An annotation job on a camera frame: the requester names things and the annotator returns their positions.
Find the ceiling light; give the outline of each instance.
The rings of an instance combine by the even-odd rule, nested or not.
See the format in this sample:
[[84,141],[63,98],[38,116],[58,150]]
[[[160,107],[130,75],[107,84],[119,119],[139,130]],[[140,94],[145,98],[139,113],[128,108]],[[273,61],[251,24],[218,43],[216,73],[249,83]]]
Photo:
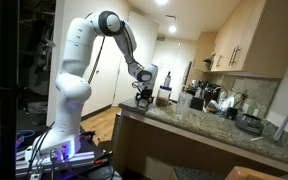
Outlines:
[[174,33],[174,32],[176,32],[176,27],[175,27],[174,25],[172,25],[172,26],[170,26],[170,27],[168,28],[168,30],[169,30],[171,33]]
[[168,2],[168,0],[156,0],[157,4],[164,5]]

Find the hardwood floor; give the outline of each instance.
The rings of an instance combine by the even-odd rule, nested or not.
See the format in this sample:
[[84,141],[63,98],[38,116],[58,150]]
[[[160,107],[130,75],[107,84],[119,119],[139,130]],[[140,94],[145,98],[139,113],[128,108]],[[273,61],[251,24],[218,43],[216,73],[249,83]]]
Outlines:
[[119,111],[121,111],[121,108],[112,107],[81,122],[81,126],[85,131],[95,131],[93,141],[96,145],[111,140],[115,116]]

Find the cabinet handle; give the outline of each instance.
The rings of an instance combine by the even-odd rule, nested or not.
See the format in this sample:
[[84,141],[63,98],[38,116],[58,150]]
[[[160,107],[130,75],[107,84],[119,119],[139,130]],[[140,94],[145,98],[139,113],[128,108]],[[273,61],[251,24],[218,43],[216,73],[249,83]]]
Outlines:
[[241,49],[237,46],[237,47],[236,47],[236,50],[235,50],[235,53],[234,53],[233,60],[232,60],[232,65],[233,65],[234,63],[236,63],[236,61],[235,61],[236,54],[237,54],[237,51],[240,51],[240,50],[241,50]]
[[228,63],[228,66],[230,66],[230,65],[232,64],[232,60],[233,60],[235,51],[236,51],[236,47],[234,47],[234,50],[233,50],[233,52],[232,52],[231,59],[230,59],[230,62]]
[[221,59],[223,58],[223,56],[222,55],[220,55],[219,57],[218,57],[218,60],[217,60],[217,63],[216,63],[216,67],[219,67],[220,66],[220,62],[221,62]]

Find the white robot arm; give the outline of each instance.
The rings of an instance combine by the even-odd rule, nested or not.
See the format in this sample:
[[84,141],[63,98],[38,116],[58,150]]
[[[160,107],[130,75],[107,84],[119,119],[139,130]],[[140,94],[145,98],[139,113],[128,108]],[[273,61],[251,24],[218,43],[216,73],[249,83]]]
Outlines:
[[90,14],[86,19],[76,18],[68,29],[64,57],[56,77],[56,87],[61,93],[56,109],[56,119],[47,135],[38,137],[33,146],[28,148],[25,159],[32,159],[41,139],[39,156],[48,157],[51,150],[56,150],[61,159],[71,158],[80,149],[79,130],[84,102],[91,95],[91,87],[83,79],[85,69],[90,64],[93,43],[97,36],[114,37],[122,51],[128,72],[138,81],[139,93],[136,99],[153,101],[152,90],[157,75],[155,65],[141,66],[135,61],[133,52],[135,38],[130,27],[110,11]]

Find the backsplash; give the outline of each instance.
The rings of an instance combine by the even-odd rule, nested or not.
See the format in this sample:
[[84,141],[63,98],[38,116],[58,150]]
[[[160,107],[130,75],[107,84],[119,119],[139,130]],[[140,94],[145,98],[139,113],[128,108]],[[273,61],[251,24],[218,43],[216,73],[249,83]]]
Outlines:
[[253,77],[239,77],[227,75],[213,75],[210,82],[226,88],[229,95],[242,92],[247,95],[244,103],[249,105],[247,114],[253,114],[254,109],[259,110],[258,117],[264,119],[270,107],[277,88],[279,79],[265,79]]

